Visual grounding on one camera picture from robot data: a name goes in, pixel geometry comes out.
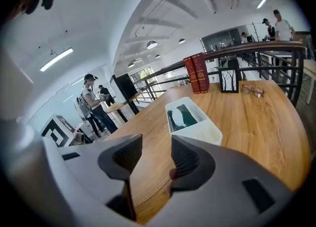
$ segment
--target black cap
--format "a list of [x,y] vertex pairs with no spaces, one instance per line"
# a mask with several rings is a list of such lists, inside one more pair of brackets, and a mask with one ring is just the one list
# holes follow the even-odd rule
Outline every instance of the black cap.
[[94,80],[94,76],[92,74],[87,74],[87,75],[84,76],[84,80],[87,80],[87,79]]

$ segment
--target white box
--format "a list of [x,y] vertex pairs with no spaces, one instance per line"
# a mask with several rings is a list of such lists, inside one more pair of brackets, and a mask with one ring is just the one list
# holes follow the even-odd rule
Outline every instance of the white box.
[[[193,118],[197,121],[196,124],[187,126],[183,129],[173,131],[173,126],[168,115],[169,110],[176,111],[177,107],[185,105]],[[171,135],[184,136],[201,140],[220,146],[222,143],[223,134],[212,122],[212,120],[189,98],[184,97],[165,106],[169,133]]]

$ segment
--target man in black shirt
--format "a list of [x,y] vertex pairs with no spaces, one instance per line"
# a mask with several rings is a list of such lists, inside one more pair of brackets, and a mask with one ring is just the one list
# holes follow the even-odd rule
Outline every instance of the man in black shirt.
[[99,85],[99,89],[100,89],[100,94],[109,95],[109,97],[106,98],[106,101],[105,101],[106,104],[108,106],[111,106],[111,103],[114,104],[115,101],[114,101],[113,97],[111,96],[109,90],[106,87],[103,87],[102,85]]
[[265,24],[266,26],[268,26],[268,33],[269,33],[268,39],[270,41],[274,41],[276,39],[276,30],[275,30],[275,28],[270,24],[270,22],[268,21],[267,18],[264,18],[262,23]]

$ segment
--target man in white shirt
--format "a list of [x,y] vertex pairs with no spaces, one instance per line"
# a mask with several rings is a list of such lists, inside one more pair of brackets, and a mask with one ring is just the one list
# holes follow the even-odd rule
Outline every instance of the man in white shirt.
[[104,112],[103,108],[101,107],[101,102],[103,99],[97,99],[92,90],[90,89],[91,86],[94,85],[94,76],[91,74],[87,74],[84,77],[84,88],[82,91],[82,96],[84,100],[89,105],[89,108],[92,111],[92,114],[98,118],[101,122],[105,124],[107,129],[113,133],[118,128],[116,127],[115,123],[109,118],[109,116]]
[[276,9],[273,11],[276,21],[276,40],[291,41],[294,37],[295,30],[285,19],[282,19],[280,12]]

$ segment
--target red book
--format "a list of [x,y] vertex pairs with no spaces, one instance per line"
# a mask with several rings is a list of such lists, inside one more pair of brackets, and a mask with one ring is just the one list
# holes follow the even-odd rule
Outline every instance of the red book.
[[193,55],[192,61],[196,70],[200,91],[201,93],[207,93],[209,88],[209,78],[203,53]]
[[199,85],[198,85],[198,80],[197,80],[198,78],[197,78],[196,71],[194,69],[193,61],[191,57],[185,58],[183,60],[184,60],[184,65],[186,66],[187,71],[188,71],[188,76],[191,82],[193,93],[199,94],[200,90],[199,90]]

